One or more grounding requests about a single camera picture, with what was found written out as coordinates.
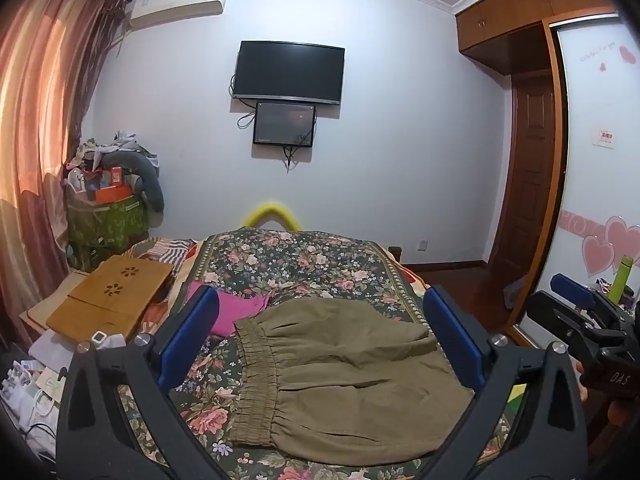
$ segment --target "red box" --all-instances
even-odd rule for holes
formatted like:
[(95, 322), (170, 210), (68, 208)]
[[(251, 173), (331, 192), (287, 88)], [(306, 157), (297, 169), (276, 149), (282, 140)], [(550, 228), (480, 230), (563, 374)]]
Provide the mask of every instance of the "red box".
[(124, 178), (122, 175), (122, 168), (111, 168), (111, 185), (121, 187), (124, 186)]
[(124, 200), (132, 195), (130, 186), (102, 187), (95, 191), (95, 203), (107, 204)]

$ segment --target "floral bedspread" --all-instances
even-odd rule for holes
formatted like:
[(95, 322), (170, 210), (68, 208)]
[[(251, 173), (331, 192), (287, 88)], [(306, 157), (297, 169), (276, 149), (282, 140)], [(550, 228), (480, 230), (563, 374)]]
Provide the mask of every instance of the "floral bedspread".
[[(174, 308), (184, 304), (194, 281), (244, 297), (270, 294), (270, 305), (302, 296), (365, 300), (388, 318), (427, 325), (415, 293), (424, 290), (422, 285), (382, 248), (321, 232), (243, 228), (212, 236), (203, 243)], [(414, 476), (428, 460), (353, 468), (307, 462), (274, 449), (235, 446), (228, 436), (241, 377), (235, 338), (210, 337), (184, 383), (170, 395), (198, 441), (232, 480), (397, 480)], [(144, 453), (164, 463), (129, 389), (122, 388), (120, 397)], [(481, 461), (499, 452), (508, 429), (507, 421), (501, 420)]]

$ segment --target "air conditioner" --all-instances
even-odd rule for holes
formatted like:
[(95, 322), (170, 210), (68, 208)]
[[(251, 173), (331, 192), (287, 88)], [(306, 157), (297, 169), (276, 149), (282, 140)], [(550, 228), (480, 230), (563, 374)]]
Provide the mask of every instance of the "air conditioner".
[(136, 0), (130, 28), (138, 30), (186, 18), (222, 14), (225, 2), (226, 0)]

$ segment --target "small monitor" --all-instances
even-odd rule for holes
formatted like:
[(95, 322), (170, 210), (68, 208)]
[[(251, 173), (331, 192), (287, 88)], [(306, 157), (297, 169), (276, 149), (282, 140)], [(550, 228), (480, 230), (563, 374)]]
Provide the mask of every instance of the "small monitor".
[(316, 107), (313, 105), (258, 102), (254, 144), (310, 148), (314, 143), (315, 123)]

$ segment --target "bed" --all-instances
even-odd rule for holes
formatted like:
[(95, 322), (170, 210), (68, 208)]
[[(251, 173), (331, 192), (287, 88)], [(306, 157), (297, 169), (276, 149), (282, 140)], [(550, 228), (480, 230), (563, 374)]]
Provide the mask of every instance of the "bed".
[[(373, 242), (255, 228), (213, 235), (199, 244), (178, 241), (153, 238), (129, 251), (165, 261), (173, 251), (175, 264), (175, 284), (166, 301), (145, 314), (141, 332), (154, 332), (169, 311), (180, 309), (193, 283), (244, 297), (269, 294), (269, 305), (302, 296), (365, 300), (385, 317), (427, 325), (421, 309), (427, 285)], [(232, 480), (397, 480), (413, 477), (428, 460), (354, 468), (307, 462), (274, 449), (236, 447), (228, 436), (241, 377), (235, 339), (211, 336), (184, 383), (170, 394), (192, 433)], [(143, 452), (164, 463), (126, 386), (120, 388), (120, 399)], [(510, 419), (507, 413), (498, 422), (480, 462), (500, 452)]]

